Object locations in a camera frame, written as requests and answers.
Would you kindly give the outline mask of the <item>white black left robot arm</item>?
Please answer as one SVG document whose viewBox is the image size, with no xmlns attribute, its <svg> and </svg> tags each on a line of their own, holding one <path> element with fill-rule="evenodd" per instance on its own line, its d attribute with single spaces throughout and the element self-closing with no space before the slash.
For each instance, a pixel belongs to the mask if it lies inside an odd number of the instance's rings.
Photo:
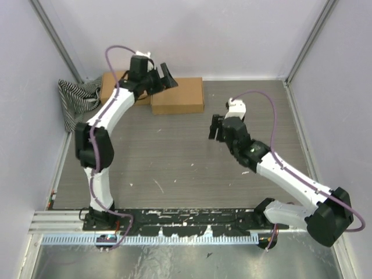
<svg viewBox="0 0 372 279">
<path fill-rule="evenodd" d="M 110 191 L 109 170 L 115 156 L 111 133 L 143 94 L 152 96 L 178 86 L 167 64 L 156 67 L 143 53 L 131 57 L 122 78 L 113 78 L 116 84 L 109 99 L 88 121 L 77 123 L 74 132 L 75 156 L 88 178 L 91 198 L 84 221 L 105 231 L 113 229 L 121 217 Z"/>
</svg>

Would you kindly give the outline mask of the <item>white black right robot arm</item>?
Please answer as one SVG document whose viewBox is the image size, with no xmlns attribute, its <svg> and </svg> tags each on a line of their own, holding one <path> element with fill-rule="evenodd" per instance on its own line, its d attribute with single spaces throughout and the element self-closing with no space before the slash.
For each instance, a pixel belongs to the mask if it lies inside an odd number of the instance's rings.
<svg viewBox="0 0 372 279">
<path fill-rule="evenodd" d="M 331 247 L 354 221 L 349 193 L 330 189 L 286 163 L 265 143 L 252 139 L 240 117 L 213 115 L 209 139 L 223 142 L 243 167 L 272 181 L 298 205 L 266 198 L 255 207 L 256 224 L 283 224 L 306 230 L 320 245 Z"/>
</svg>

